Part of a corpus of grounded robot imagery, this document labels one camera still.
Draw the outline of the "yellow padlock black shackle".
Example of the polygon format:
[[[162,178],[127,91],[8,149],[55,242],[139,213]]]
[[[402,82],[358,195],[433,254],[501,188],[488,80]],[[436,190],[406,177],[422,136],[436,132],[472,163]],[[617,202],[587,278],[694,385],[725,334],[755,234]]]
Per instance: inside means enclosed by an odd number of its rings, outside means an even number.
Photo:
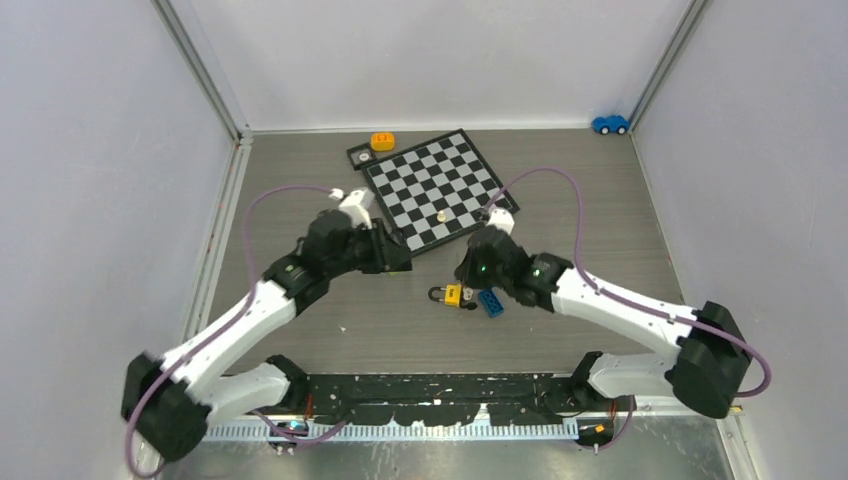
[[[463,301],[463,287],[460,284],[448,284],[444,287],[431,287],[428,290],[428,298],[436,303],[460,308]]]

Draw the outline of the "silver keys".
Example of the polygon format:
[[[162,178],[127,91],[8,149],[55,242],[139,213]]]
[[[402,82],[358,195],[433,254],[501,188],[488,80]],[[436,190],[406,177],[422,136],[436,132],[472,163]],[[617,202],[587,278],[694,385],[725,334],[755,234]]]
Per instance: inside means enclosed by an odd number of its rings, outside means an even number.
[[[468,286],[461,287],[461,302],[460,307],[465,310],[475,310],[477,303],[473,299],[474,290]]]

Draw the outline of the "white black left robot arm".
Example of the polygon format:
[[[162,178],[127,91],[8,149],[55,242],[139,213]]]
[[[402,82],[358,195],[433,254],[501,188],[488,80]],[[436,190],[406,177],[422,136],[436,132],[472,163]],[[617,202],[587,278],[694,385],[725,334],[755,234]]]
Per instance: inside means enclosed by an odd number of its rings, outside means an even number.
[[[143,352],[127,367],[121,414],[167,463],[186,457],[207,430],[256,409],[284,414],[307,403],[309,379],[273,355],[254,369],[227,370],[261,339],[327,294],[348,272],[409,271],[412,254],[399,229],[327,210],[296,248],[273,262],[248,294],[201,333],[159,358]]]

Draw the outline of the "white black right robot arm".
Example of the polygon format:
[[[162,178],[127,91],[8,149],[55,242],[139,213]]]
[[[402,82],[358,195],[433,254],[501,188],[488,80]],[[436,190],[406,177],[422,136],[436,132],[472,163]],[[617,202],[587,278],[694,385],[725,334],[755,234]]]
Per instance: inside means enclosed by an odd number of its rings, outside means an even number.
[[[584,410],[623,396],[662,396],[721,419],[741,395],[753,355],[721,304],[694,308],[646,297],[559,256],[530,255],[494,226],[470,237],[455,275],[474,289],[500,289],[523,306],[589,321],[648,348],[639,355],[586,354],[570,385]]]

